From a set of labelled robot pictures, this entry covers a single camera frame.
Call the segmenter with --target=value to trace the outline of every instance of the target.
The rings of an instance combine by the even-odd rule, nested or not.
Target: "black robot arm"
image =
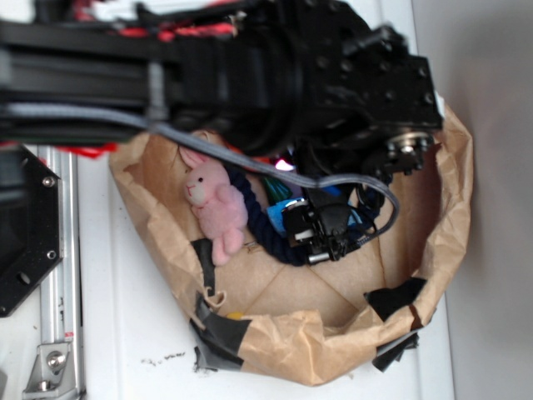
[[[99,146],[138,132],[109,120],[10,112],[68,103],[143,114],[182,131],[213,129],[251,156],[289,147],[299,172],[315,178],[359,173],[388,182],[422,168],[441,128],[427,60],[410,55],[393,28],[371,30],[343,2],[248,1],[171,16],[140,7],[139,20],[124,24],[154,33],[172,19],[201,25],[229,16],[235,28],[171,42],[121,36],[116,23],[65,22],[67,12],[54,10],[40,17],[47,24],[0,22],[0,142]],[[296,219],[314,235],[302,241],[310,254],[346,253],[349,211],[333,209],[354,188],[364,193],[361,185],[341,186],[334,197],[306,189]]]

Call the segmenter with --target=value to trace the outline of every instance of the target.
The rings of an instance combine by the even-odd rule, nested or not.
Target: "plush toy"
[[[179,151],[192,168],[183,188],[185,197],[204,235],[213,242],[213,264],[224,265],[244,243],[242,229],[248,220],[244,197],[230,184],[220,162],[184,147]]]

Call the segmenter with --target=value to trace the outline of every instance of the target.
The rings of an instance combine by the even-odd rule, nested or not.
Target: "brown paper bag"
[[[421,172],[395,176],[391,189],[402,209],[393,229],[339,262],[314,267],[282,264],[252,245],[206,269],[192,246],[202,232],[182,193],[187,166],[177,145],[143,134],[110,163],[139,235],[192,320],[204,361],[216,366],[225,358],[243,371],[317,385],[425,326],[465,255],[471,136],[448,109],[436,141]],[[241,321],[224,318],[235,312],[244,313]]]

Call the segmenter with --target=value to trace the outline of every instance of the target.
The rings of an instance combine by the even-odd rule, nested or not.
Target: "bunny ear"
[[[193,152],[191,149],[183,146],[180,146],[179,151],[183,162],[191,168],[196,168],[209,159],[208,156],[204,156],[199,152]]]

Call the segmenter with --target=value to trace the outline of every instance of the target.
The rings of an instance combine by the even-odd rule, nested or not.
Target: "green object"
[[[273,177],[264,177],[262,179],[263,187],[266,190],[266,196],[271,206],[291,198],[292,191],[285,183]]]

